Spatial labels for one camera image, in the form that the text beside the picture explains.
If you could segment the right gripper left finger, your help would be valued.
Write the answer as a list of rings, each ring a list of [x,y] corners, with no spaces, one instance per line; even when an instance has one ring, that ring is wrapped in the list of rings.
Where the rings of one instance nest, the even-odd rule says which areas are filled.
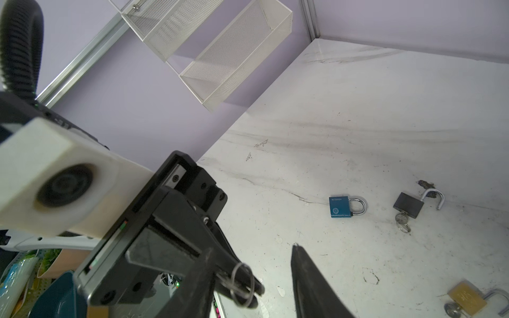
[[[216,253],[205,250],[156,317],[209,317],[216,284]]]

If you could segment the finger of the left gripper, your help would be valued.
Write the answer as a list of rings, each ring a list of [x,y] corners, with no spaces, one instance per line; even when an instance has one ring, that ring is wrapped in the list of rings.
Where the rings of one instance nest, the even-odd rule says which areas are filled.
[[[207,249],[213,249],[216,253],[216,274],[222,273],[229,278],[240,261],[220,245],[182,194],[169,191],[151,209],[147,226],[127,249],[126,259],[143,268],[176,274],[184,281],[199,256]],[[214,291],[229,296],[216,276],[215,279]],[[248,284],[247,271],[242,269],[237,279]],[[254,289],[255,298],[249,308],[258,306],[257,296],[265,291],[264,286],[256,280]]]

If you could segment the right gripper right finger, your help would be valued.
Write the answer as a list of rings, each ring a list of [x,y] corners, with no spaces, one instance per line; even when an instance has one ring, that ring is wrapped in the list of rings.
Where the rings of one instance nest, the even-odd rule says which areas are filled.
[[[300,245],[292,247],[291,270],[297,317],[354,318]]]

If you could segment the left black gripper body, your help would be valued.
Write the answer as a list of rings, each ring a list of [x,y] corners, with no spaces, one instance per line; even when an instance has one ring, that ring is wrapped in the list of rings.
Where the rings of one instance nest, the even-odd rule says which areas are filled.
[[[216,220],[227,194],[188,155],[175,151],[74,274],[87,303],[139,303],[160,273],[185,277],[206,250],[229,271]]]

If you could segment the blue padlock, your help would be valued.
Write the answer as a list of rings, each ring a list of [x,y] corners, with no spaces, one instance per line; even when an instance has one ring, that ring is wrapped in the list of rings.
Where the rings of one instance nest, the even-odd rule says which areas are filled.
[[[361,204],[361,209],[352,210],[351,203]],[[329,198],[331,218],[351,218],[367,212],[367,202],[361,198],[349,196],[333,196]]]

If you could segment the black padlock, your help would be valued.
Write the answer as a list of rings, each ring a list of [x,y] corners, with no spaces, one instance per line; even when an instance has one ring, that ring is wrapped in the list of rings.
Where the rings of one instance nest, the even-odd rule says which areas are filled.
[[[426,189],[419,199],[402,192],[394,203],[393,208],[400,213],[407,214],[407,216],[416,219],[420,214],[424,205],[424,200],[427,198],[429,193],[436,193],[440,197],[440,202],[436,209],[438,211],[441,210],[445,203],[445,195],[436,188]]]

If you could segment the brass padlock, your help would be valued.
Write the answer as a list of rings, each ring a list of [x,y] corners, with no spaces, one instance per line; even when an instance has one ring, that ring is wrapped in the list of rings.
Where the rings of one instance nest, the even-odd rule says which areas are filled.
[[[462,315],[473,317],[483,310],[490,298],[501,296],[506,300],[506,305],[502,308],[498,315],[505,317],[508,315],[508,292],[502,289],[491,289],[487,293],[482,293],[472,283],[464,280],[450,289],[447,295],[451,298],[451,302],[457,303],[462,308]]]

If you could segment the upper white mesh shelf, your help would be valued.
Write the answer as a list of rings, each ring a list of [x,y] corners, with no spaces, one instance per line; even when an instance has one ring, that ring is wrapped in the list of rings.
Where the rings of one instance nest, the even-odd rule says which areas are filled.
[[[221,0],[139,0],[110,4],[139,39],[166,62],[223,3]]]

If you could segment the white mesh shelf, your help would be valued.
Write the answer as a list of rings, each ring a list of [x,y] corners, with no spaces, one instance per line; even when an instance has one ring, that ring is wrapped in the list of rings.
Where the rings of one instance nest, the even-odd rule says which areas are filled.
[[[292,32],[281,1],[250,1],[180,74],[209,111],[223,103]]]
[[[139,39],[166,62],[223,3],[221,0],[139,0],[110,4]]]

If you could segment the lower white mesh shelf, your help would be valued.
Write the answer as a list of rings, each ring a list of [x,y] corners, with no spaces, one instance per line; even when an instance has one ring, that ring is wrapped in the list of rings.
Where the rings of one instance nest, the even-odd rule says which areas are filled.
[[[281,1],[250,1],[180,74],[209,111],[223,103],[292,32]]]

